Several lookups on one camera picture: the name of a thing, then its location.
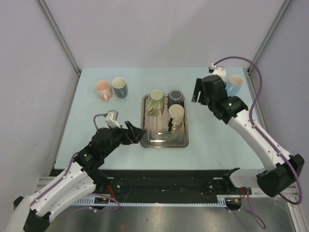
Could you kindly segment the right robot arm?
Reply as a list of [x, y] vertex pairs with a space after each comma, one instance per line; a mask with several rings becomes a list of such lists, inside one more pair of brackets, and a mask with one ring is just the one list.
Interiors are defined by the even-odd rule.
[[303, 157], [291, 155], [250, 118], [248, 106], [237, 96], [229, 97], [223, 80], [210, 75], [196, 80], [193, 102], [208, 106], [213, 115], [234, 129], [251, 147], [263, 164], [263, 169], [235, 168], [223, 181], [223, 189], [234, 194], [240, 187], [260, 188], [269, 197], [279, 195], [298, 180]]

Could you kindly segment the black mug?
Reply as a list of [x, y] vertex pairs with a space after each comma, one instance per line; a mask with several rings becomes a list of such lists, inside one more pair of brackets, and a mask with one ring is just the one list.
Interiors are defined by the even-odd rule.
[[183, 104], [183, 93], [178, 89], [173, 89], [168, 94], [168, 106]]

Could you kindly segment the light blue mug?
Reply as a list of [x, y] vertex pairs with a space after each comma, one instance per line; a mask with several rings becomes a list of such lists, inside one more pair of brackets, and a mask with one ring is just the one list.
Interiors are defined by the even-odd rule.
[[243, 78], [240, 75], [231, 75], [225, 86], [227, 95], [235, 96], [243, 85], [243, 82]]

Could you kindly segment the dark teal mug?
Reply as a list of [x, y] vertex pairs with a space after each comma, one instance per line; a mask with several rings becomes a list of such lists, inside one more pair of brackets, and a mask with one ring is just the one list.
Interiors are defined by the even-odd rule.
[[128, 94], [127, 82], [122, 77], [117, 77], [112, 81], [112, 87], [118, 98], [125, 98]]

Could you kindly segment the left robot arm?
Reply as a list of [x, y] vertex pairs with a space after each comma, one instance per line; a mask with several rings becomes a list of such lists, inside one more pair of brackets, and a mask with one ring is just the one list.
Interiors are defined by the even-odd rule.
[[106, 176], [99, 168], [119, 145], [140, 142], [145, 129], [125, 121], [122, 126], [97, 129], [89, 144], [73, 154], [70, 162], [57, 177], [33, 195], [18, 197], [14, 201], [14, 213], [8, 232], [44, 232], [50, 223], [78, 199], [102, 193], [106, 187]]

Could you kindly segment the pink mug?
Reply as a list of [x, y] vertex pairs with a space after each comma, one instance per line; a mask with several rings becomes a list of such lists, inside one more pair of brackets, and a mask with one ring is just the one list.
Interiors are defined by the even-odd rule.
[[108, 81], [101, 80], [95, 84], [95, 90], [98, 93], [98, 96], [102, 100], [109, 100], [112, 97], [111, 85]]

